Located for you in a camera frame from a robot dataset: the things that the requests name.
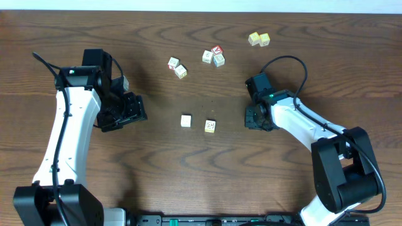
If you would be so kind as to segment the yellow edged letter block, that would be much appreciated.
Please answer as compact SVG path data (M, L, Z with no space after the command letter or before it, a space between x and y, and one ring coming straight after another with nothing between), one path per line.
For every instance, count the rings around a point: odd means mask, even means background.
M205 121L205 132L214 133L216 127L216 121L213 120L206 120Z

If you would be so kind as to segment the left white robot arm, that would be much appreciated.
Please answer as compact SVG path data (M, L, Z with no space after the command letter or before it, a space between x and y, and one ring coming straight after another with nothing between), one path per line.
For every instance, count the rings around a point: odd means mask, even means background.
M118 62L102 49L86 49L79 67L34 58L54 76L57 109L45 156L30 186L15 189L13 205L24 225L136 225L123 208L105 208L87 189L93 129L110 132L147 120L141 96L129 91Z

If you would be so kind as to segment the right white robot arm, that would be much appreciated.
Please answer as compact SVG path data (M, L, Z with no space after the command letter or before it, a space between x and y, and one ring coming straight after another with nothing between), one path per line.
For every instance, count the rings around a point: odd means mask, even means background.
M345 222L345 215L358 205L384 193L365 130L327 121L289 90L275 90L265 73L247 79L245 85L253 102L246 109L245 126L264 131L284 129L312 154L316 195L300 211L297 223Z

